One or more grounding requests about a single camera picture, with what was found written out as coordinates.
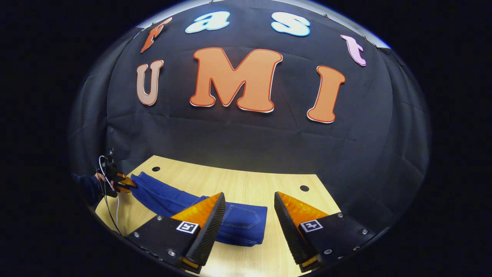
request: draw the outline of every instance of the black backdrop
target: black backdrop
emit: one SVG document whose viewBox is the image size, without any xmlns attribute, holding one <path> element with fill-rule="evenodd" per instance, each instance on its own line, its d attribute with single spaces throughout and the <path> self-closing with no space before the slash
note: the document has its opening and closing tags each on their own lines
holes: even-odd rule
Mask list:
<svg viewBox="0 0 492 277">
<path fill-rule="evenodd" d="M 231 14 L 227 27 L 184 32 L 193 19 L 219 10 Z M 276 11 L 307 18 L 310 34 L 269 28 Z M 378 50 L 349 28 L 293 5 L 227 0 L 173 15 L 140 53 L 160 21 L 141 32 L 131 29 L 89 73 L 69 123 L 73 172 L 92 174 L 97 157 L 110 147 L 124 173 L 158 155 L 232 170 L 317 174 L 344 213 L 377 233 L 402 215 L 427 170 L 431 133 L 419 85 L 392 49 Z M 365 67 L 352 60 L 340 34 L 362 45 Z M 234 68 L 253 49 L 281 53 L 271 90 L 275 109 L 265 114 L 234 104 L 190 105 L 198 67 L 193 53 L 207 47 L 223 48 Z M 159 59 L 165 63 L 159 97 L 146 106 L 136 97 L 135 69 Z M 318 94 L 317 66 L 346 78 L 331 124 L 306 117 Z M 212 94 L 217 98 L 214 89 Z"/>
<path fill-rule="evenodd" d="M 76 192 L 66 188 L 70 169 L 65 149 L 68 103 L 96 58 L 127 30 L 168 6 L 30 3 L 13 5 L 6 13 L 5 26 L 13 34 L 6 44 L 7 60 L 30 65 L 33 75 L 29 82 L 14 82 L 24 85 L 20 93 L 6 95 L 11 103 L 7 118 L 13 123 L 6 145 L 23 142 L 20 151 L 6 150 L 6 160 L 15 166 L 14 174 L 7 174 L 13 184 L 7 188 L 21 192 L 10 197 L 6 213 L 14 223 L 5 234 L 4 268 L 10 276 L 162 273 L 162 267 L 108 234 Z M 328 6 L 373 31 L 402 57 L 426 93 L 433 128 L 429 172 L 409 210 L 377 243 L 330 273 L 483 274 L 487 241 L 476 225 L 487 220 L 480 195 L 486 192 L 490 159 L 486 137 L 472 131 L 490 134 L 481 114 L 490 102 L 483 93 L 488 87 L 481 83 L 486 49 L 477 44 L 486 34 L 486 9 L 471 3 L 407 1 Z"/>
</svg>

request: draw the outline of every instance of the white cable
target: white cable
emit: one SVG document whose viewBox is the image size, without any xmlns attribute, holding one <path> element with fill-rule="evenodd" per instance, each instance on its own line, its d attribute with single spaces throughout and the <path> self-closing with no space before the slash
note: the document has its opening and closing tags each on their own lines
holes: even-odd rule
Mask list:
<svg viewBox="0 0 492 277">
<path fill-rule="evenodd" d="M 118 205 L 116 206 L 116 226 L 118 226 L 118 209 L 120 208 L 120 198 L 118 195 L 116 198 L 118 198 Z"/>
<path fill-rule="evenodd" d="M 108 178 L 106 177 L 106 173 L 105 173 L 105 172 L 104 172 L 104 170 L 102 169 L 102 165 L 101 165 L 101 157 L 102 157 L 102 158 L 106 158 L 106 157 L 104 157 L 104 156 L 102 156 L 102 155 L 101 155 L 101 156 L 99 156 L 99 168 L 101 169 L 102 174 L 103 174 L 104 178 L 106 179 L 106 181 L 108 181 L 109 186 L 110 186 L 110 187 L 111 187 L 111 189 L 114 191 L 115 189 L 114 189 L 114 188 L 113 188 L 113 186 L 111 185 L 111 182 L 110 182 L 110 181 L 108 180 Z"/>
</svg>

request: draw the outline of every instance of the letter m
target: letter m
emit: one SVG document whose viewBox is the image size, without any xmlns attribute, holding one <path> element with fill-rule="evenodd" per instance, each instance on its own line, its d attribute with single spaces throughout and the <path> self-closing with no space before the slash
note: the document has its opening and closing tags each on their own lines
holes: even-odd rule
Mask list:
<svg viewBox="0 0 492 277">
<path fill-rule="evenodd" d="M 212 47 L 196 51 L 198 60 L 196 90 L 189 102 L 193 106 L 210 107 L 215 97 L 210 94 L 214 84 L 220 102 L 229 106 L 235 95 L 245 84 L 244 93 L 237 105 L 243 110 L 271 112 L 274 104 L 270 100 L 275 67 L 282 61 L 278 52 L 255 49 L 234 69 L 222 48 Z"/>
</svg>

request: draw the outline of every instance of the denim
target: denim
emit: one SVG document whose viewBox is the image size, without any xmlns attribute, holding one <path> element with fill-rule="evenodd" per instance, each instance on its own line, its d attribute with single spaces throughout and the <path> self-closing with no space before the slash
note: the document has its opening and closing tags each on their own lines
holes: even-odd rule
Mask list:
<svg viewBox="0 0 492 277">
<path fill-rule="evenodd" d="M 84 198 L 87 200 L 89 205 L 95 205 L 98 203 L 98 200 L 101 198 L 101 190 L 99 189 L 100 183 L 97 181 L 97 178 L 94 175 L 76 175 L 72 174 L 72 178 L 74 181 L 82 187 L 82 194 Z"/>
<path fill-rule="evenodd" d="M 138 176 L 133 175 L 131 179 L 138 186 L 131 188 L 133 196 L 148 209 L 162 216 L 171 217 L 208 198 L 194 196 L 169 186 L 144 172 Z M 239 246 L 261 244 L 266 219 L 267 207 L 226 202 L 224 218 L 215 240 Z"/>
</svg>

